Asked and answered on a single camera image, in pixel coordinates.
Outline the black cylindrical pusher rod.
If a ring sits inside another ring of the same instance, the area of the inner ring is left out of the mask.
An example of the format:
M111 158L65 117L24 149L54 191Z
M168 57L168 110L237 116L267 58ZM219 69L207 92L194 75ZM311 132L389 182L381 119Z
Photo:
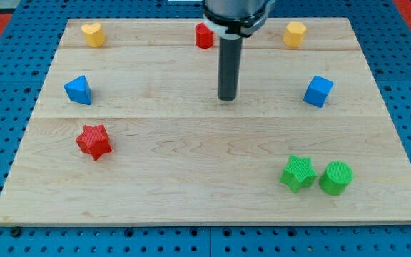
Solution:
M233 101L237 96L241 38L228 40L220 38L218 56L218 98L221 101Z

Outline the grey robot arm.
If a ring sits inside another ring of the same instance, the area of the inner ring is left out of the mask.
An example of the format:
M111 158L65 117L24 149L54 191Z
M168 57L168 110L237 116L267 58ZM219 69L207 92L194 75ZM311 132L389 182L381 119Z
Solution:
M219 36L218 98L235 100L243 40L266 23L275 0L203 0L203 20Z

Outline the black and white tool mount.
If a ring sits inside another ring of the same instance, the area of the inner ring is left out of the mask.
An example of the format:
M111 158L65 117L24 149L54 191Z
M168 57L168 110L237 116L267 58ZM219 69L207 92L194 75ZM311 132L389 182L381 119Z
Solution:
M223 39L251 37L267 21L275 0L203 0L205 25Z

